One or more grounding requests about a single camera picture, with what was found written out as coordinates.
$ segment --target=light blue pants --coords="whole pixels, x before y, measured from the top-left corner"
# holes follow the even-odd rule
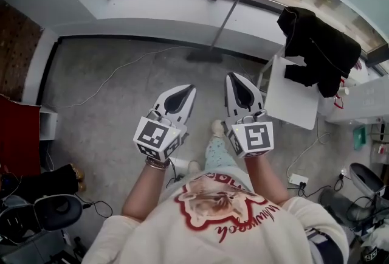
[[[213,136],[205,151],[205,170],[227,166],[237,167],[237,164],[225,149],[223,139]]]

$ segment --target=black coat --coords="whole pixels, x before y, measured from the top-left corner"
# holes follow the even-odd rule
[[[287,36],[285,56],[300,55],[306,63],[287,65],[285,78],[305,86],[317,83],[323,97],[333,97],[341,77],[348,78],[358,61],[359,43],[303,8],[286,7],[277,23]]]

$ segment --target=gray floor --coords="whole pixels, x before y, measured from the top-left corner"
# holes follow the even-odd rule
[[[143,54],[173,47],[170,44],[146,41],[72,39],[64,40],[57,50],[44,90],[43,103],[70,106],[82,103],[120,65]],[[194,84],[198,94],[187,126],[187,141],[178,150],[179,159],[196,159],[204,163],[204,150],[214,119],[227,117],[224,108],[224,79],[235,71],[256,76],[261,64],[223,56],[221,64],[188,63],[189,48],[170,49],[149,54],[138,62],[119,69],[101,91],[83,105],[57,108],[59,123],[50,154],[56,167],[76,163],[86,172],[86,200],[104,200],[115,214],[134,185],[144,157],[137,152],[133,136],[141,116],[145,116],[157,96],[174,86]],[[308,131],[279,120],[273,120],[275,150],[269,159],[276,173],[287,185],[288,165],[317,138],[317,127]],[[306,193],[324,185],[333,185],[343,167],[352,162],[370,163],[370,144],[353,150],[352,129],[340,128],[319,119],[322,138],[292,167],[291,172],[309,178]],[[239,166],[244,170],[242,161]],[[361,194],[352,182],[345,180],[341,192],[355,200]],[[310,197],[317,200],[318,194]],[[93,208],[85,210],[81,220],[69,232],[79,235],[90,245],[104,219]]]

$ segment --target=black baseboard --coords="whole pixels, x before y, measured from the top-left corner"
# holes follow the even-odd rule
[[[76,36],[61,36],[58,38],[58,41],[53,45],[53,48],[50,52],[49,58],[46,63],[46,67],[44,68],[44,72],[42,75],[41,84],[39,87],[38,97],[36,99],[37,105],[42,105],[42,98],[43,98],[43,91],[44,87],[47,82],[47,76],[49,75],[50,67],[53,62],[55,53],[57,52],[58,46],[62,43],[63,40],[66,39],[78,39],[78,38],[103,38],[103,39],[125,39],[125,40],[139,40],[139,41],[150,41],[150,42],[157,42],[157,43],[169,43],[169,44],[177,44],[179,46],[188,46],[193,47],[197,49],[205,49],[208,46],[204,44],[198,44],[198,43],[188,43],[186,41],[180,41],[180,40],[171,40],[171,39],[164,39],[164,38],[155,38],[155,37],[145,37],[145,36],[128,36],[128,35],[76,35]],[[216,52],[219,52],[220,54],[228,54],[232,55],[237,58],[242,58],[244,60],[254,61],[260,64],[266,64],[268,61],[263,60],[262,58],[253,57],[252,55],[247,55],[244,53],[239,53],[227,49],[221,49],[221,48],[214,48]]]

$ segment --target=white table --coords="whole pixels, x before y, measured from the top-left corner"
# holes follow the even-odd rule
[[[312,130],[315,127],[319,91],[317,85],[306,87],[286,79],[286,65],[294,63],[275,55],[261,70],[257,87],[260,89],[263,74],[270,70],[264,109],[270,117]]]

